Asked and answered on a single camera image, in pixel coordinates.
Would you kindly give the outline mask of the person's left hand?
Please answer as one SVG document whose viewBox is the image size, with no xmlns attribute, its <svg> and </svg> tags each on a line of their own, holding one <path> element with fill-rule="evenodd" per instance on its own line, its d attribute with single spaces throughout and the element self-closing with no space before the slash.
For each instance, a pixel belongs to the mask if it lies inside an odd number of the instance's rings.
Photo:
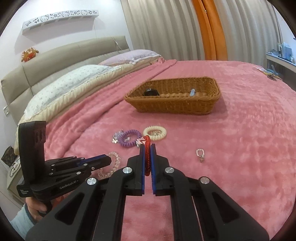
<svg viewBox="0 0 296 241">
<path fill-rule="evenodd" d="M 26 197 L 25 202 L 26 202 L 27 210 L 28 210 L 30 216 L 33 218 L 33 220 L 40 221 L 43 218 L 40 215 L 40 213 L 46 212 L 46 210 L 47 210 L 46 205 L 34 197 Z"/>
</svg>

